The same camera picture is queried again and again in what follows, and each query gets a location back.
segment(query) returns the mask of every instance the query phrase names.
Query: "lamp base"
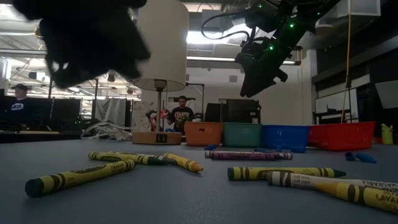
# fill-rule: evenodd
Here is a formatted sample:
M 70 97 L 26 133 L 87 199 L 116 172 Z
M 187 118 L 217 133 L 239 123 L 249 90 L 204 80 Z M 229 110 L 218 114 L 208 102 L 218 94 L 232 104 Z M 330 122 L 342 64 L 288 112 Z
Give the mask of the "lamp base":
M 181 141 L 182 133 L 139 131 L 134 131 L 132 133 L 132 143 L 134 144 L 179 145 Z

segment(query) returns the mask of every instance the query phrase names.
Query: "cap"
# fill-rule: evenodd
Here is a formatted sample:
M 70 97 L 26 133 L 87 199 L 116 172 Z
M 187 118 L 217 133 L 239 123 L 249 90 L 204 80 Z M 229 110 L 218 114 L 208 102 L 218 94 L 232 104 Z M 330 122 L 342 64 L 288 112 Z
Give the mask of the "cap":
M 21 90 L 28 90 L 28 87 L 25 86 L 24 84 L 17 84 L 16 86 L 11 87 L 12 90 L 15 90 L 16 88 L 21 89 Z

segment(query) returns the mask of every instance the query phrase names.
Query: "teal bin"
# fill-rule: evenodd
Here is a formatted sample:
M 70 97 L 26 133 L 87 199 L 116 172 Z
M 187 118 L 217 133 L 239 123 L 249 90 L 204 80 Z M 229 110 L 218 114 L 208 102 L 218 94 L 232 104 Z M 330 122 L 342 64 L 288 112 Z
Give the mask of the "teal bin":
M 228 147 L 258 147 L 261 124 L 225 123 L 223 145 Z

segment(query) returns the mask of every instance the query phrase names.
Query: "plastic bin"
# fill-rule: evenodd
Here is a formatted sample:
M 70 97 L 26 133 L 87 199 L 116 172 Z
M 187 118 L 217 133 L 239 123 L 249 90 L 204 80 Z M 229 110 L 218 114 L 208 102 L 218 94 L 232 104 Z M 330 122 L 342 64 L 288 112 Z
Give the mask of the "plastic bin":
M 264 125 L 261 133 L 261 146 L 270 149 L 305 152 L 310 128 L 309 126 Z
M 258 147 L 261 124 L 225 123 L 223 144 L 228 147 Z
M 372 146 L 376 122 L 324 124 L 311 127 L 308 145 L 331 151 L 352 151 Z
M 208 146 L 221 144 L 222 123 L 186 122 L 185 137 L 189 146 Z

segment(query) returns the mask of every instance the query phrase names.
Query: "purple crayon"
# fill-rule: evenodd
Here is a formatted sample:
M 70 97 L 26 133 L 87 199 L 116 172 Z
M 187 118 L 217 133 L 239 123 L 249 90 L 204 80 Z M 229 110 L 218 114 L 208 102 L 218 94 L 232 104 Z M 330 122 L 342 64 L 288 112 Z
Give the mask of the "purple crayon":
M 211 158 L 211 155 L 213 153 L 220 153 L 220 152 L 225 152 L 225 153 L 235 153 L 235 154 L 273 154 L 276 156 L 276 159 L 288 159 L 291 160 L 293 159 L 293 154 L 289 152 L 236 152 L 236 151 L 206 151 L 205 152 L 205 158 Z
M 256 161 L 274 161 L 278 159 L 273 153 L 229 153 L 229 152 L 213 152 L 212 159 L 216 160 L 256 160 Z

